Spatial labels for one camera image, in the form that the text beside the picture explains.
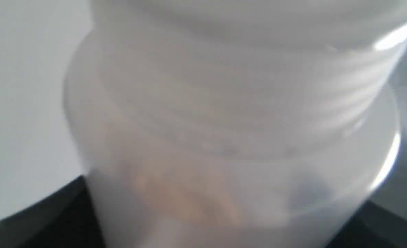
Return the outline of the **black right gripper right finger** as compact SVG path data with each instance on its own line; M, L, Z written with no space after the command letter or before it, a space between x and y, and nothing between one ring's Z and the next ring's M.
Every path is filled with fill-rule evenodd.
M407 221L369 201L327 245L328 248L407 248Z

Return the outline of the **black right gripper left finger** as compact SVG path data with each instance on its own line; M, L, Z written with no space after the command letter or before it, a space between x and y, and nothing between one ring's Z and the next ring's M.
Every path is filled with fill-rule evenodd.
M0 220L0 248L104 248L86 182L79 176Z

